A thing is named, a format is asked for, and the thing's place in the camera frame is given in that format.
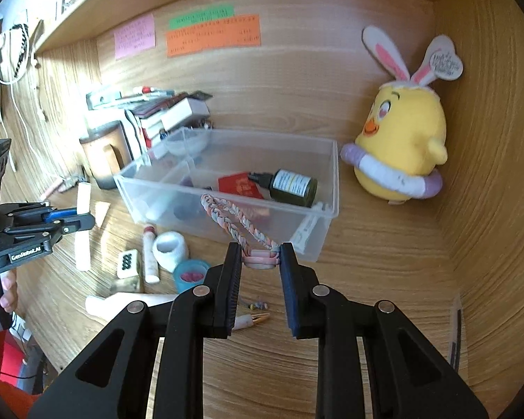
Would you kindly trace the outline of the person left hand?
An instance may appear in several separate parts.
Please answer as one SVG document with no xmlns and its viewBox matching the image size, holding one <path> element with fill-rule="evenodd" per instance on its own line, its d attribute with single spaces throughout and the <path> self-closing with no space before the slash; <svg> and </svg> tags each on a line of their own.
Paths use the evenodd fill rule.
<svg viewBox="0 0 524 419">
<path fill-rule="evenodd" d="M 17 308 L 17 271 L 15 269 L 1 273 L 1 286 L 3 293 L 0 305 L 6 313 L 11 313 Z"/>
</svg>

